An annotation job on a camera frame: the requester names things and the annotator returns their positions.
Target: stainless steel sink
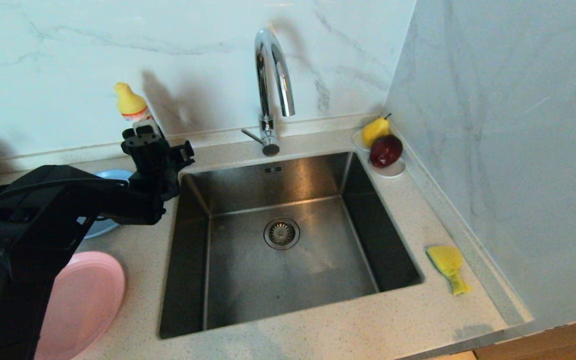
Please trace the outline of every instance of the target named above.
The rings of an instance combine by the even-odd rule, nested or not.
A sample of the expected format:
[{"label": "stainless steel sink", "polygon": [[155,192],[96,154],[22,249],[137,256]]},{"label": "stainless steel sink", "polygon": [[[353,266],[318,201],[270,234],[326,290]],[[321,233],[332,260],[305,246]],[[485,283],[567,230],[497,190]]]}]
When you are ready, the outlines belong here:
[{"label": "stainless steel sink", "polygon": [[185,174],[162,339],[421,282],[353,152]]}]

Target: speckled countertop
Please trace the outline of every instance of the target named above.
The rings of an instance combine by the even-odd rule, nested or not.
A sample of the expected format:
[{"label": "speckled countertop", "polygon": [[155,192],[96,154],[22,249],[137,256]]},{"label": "speckled countertop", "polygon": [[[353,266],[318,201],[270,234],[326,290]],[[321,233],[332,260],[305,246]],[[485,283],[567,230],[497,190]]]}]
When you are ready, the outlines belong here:
[{"label": "speckled countertop", "polygon": [[[275,160],[354,151],[352,130],[284,137]],[[366,163],[366,153],[359,153]],[[258,143],[196,149],[188,173],[269,162]],[[128,157],[76,164],[94,172],[134,170]],[[158,338],[176,199],[154,226],[121,226],[84,240],[78,251],[103,251],[121,262],[126,293],[107,332],[78,360],[100,359],[378,359],[393,360],[508,328],[468,264],[461,273],[472,292],[453,296],[425,254],[454,242],[408,173],[370,175],[396,221],[423,283],[182,337]]]}]

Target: marble wall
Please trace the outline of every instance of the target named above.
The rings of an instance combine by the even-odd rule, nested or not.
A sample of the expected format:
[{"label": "marble wall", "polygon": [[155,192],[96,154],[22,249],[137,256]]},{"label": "marble wall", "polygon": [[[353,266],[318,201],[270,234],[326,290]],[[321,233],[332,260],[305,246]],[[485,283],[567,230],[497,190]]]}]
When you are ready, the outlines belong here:
[{"label": "marble wall", "polygon": [[0,0],[0,157],[120,141],[119,81],[167,134],[254,126],[254,39],[268,24],[294,87],[285,121],[381,110],[414,5]]},{"label": "marble wall", "polygon": [[536,321],[576,320],[576,1],[419,0],[394,124]]}]

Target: black cable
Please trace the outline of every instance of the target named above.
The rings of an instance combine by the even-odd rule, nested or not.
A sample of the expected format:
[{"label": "black cable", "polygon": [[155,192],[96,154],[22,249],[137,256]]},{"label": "black cable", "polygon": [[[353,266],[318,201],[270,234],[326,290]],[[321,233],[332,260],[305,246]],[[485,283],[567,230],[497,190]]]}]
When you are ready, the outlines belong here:
[{"label": "black cable", "polygon": [[5,199],[12,198],[13,196],[18,196],[20,194],[25,194],[32,191],[37,191],[41,189],[49,189],[55,187],[62,187],[65,185],[75,185],[75,184],[82,184],[82,183],[115,183],[119,185],[123,185],[124,187],[128,186],[128,182],[126,180],[116,180],[114,178],[66,178],[64,180],[53,180],[53,181],[46,181],[46,182],[39,182],[37,184],[17,187],[16,189],[10,189],[0,193],[0,202]]}]

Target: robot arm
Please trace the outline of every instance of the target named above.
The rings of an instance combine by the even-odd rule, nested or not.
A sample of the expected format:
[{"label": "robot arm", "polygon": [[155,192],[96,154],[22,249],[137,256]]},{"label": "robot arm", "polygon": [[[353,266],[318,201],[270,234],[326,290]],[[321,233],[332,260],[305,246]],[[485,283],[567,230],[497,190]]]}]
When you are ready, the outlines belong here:
[{"label": "robot arm", "polygon": [[179,194],[178,172],[195,161],[190,142],[171,147],[146,121],[123,138],[137,167],[129,184],[46,165],[0,194],[0,360],[34,358],[55,277],[99,216],[153,225]]}]

